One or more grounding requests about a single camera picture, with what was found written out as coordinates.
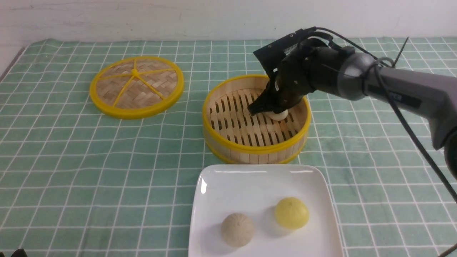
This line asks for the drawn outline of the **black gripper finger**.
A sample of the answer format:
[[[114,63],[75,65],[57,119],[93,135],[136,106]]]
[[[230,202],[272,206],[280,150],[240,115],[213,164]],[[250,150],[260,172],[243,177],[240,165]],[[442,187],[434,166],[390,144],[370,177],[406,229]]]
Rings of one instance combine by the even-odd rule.
[[[278,94],[274,86],[268,86],[265,90],[248,106],[248,112],[251,116],[273,112],[274,114],[280,114],[286,111],[286,108],[282,107],[278,102]]]

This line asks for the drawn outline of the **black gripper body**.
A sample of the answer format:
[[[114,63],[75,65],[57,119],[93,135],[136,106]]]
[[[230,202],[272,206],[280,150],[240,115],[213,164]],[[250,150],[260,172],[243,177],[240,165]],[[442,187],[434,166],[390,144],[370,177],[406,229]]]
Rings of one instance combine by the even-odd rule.
[[[282,107],[294,107],[315,90],[308,81],[309,61],[320,47],[333,43],[333,36],[323,28],[299,29],[253,52],[268,76],[268,86],[274,86]]]

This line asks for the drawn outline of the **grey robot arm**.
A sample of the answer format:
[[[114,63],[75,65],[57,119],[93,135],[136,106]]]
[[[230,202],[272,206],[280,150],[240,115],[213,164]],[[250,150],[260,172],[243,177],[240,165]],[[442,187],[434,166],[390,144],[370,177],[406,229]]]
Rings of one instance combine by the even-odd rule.
[[[395,68],[355,43],[339,46],[327,28],[299,29],[254,52],[269,81],[248,106],[251,115],[279,114],[307,94],[325,92],[350,101],[366,96],[428,121],[433,148],[444,149],[456,176],[457,80],[455,77]]]

